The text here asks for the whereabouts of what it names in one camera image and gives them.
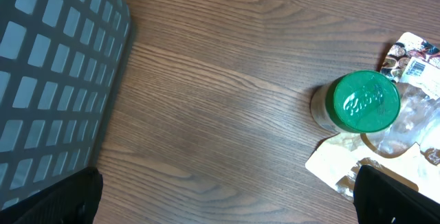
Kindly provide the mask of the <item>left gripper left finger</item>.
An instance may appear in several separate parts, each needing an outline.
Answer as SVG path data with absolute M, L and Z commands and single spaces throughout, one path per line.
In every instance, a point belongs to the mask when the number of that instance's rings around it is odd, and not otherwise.
M 1 211 L 1 224 L 92 224 L 102 197 L 103 177 L 87 167 Z

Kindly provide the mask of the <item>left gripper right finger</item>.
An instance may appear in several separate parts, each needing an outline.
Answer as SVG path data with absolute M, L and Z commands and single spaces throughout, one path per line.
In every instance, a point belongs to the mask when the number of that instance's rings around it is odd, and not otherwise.
M 353 204 L 359 224 L 439 224 L 439 204 L 372 166 L 360 168 Z

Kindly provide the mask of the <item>brown beige snack pouch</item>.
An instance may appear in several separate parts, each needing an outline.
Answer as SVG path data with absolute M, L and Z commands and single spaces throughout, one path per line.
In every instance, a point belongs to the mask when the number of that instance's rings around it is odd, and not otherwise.
M 337 133 L 312 153 L 308 171 L 347 199 L 356 177 L 372 166 L 400 183 L 439 200 L 439 48 L 406 32 L 377 71 L 401 98 L 397 119 L 375 133 Z

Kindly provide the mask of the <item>green lid jar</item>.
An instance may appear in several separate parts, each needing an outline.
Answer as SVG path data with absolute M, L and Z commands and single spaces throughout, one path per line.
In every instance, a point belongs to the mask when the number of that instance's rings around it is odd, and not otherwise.
M 337 133 L 375 133 L 397 119 L 401 98 L 394 83 L 376 71 L 354 71 L 317 89 L 312 118 Z

